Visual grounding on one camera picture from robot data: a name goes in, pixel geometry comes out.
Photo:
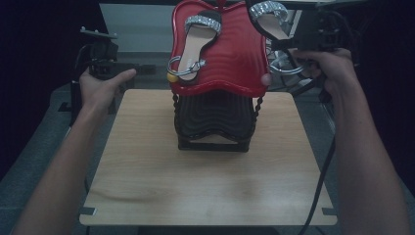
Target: shoe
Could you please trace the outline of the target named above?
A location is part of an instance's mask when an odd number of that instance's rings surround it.
[[[254,28],[262,35],[272,40],[273,43],[284,43],[289,36],[281,27],[287,20],[287,8],[276,1],[246,0],[248,13]],[[304,72],[303,66],[292,57],[291,52],[294,48],[286,48],[281,50],[287,57],[283,57],[285,61],[278,59],[271,62],[270,70],[274,73],[283,75],[297,74],[301,78],[310,77],[310,74]],[[282,70],[279,65],[289,63],[292,70]]]
[[[221,16],[216,11],[205,10],[189,17],[185,22],[187,34],[183,53],[170,59],[168,72],[185,83],[193,81],[198,70],[207,64],[207,61],[200,58],[202,51],[214,43],[221,28]],[[179,62],[178,70],[171,68],[175,62]]]

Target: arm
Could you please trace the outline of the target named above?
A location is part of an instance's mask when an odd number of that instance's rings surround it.
[[[318,62],[327,74],[325,88],[332,95],[336,113],[343,233],[410,234],[398,176],[372,120],[349,51],[297,51],[296,56]]]
[[[83,107],[68,136],[34,189],[13,234],[70,234],[83,190],[97,130],[118,86],[135,75],[127,70],[100,81],[80,78]]]

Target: dark background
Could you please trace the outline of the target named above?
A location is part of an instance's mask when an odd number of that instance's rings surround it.
[[[375,16],[365,30],[359,78],[393,164],[415,193],[415,43],[413,1],[370,1],[344,10],[350,24]],[[0,177],[19,156],[49,106],[51,92],[74,77],[79,48],[107,32],[98,1],[0,2]]]
[[[0,176],[7,173],[49,107],[74,77],[78,50],[107,32],[97,1],[0,1]]]

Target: gray floor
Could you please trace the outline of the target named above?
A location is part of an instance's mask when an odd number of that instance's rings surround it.
[[[273,87],[280,87],[276,79]],[[153,75],[143,75],[135,82],[136,88],[169,89],[165,80],[165,68],[158,68]],[[321,167],[329,150],[334,135],[334,128],[317,95],[319,89],[314,88],[296,100],[300,117],[310,141],[316,160]],[[70,113],[58,112],[63,102],[70,101],[69,86],[57,89],[51,96],[50,108],[33,134],[22,154],[6,177],[0,182],[0,234],[8,234],[13,228],[24,204],[37,184],[54,152],[69,130]],[[88,173],[91,182],[96,167],[104,150],[115,115],[110,115],[104,124],[96,142],[93,162]],[[335,209],[338,208],[336,158],[332,161],[325,180],[326,187]],[[415,200],[405,188],[408,208],[411,214],[412,227],[415,224]],[[299,226],[276,227],[233,227],[233,228],[182,228],[182,227],[134,227],[134,226],[99,226],[91,227],[90,234],[297,234]],[[72,234],[86,234],[86,227],[79,222]],[[306,234],[340,234],[339,225],[310,226]]]

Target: wooden board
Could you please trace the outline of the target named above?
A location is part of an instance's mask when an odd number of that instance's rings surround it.
[[[265,95],[247,153],[178,150],[171,97],[125,93],[83,224],[304,224],[320,171],[290,94]],[[311,224],[335,224],[322,208],[333,208],[325,187]]]

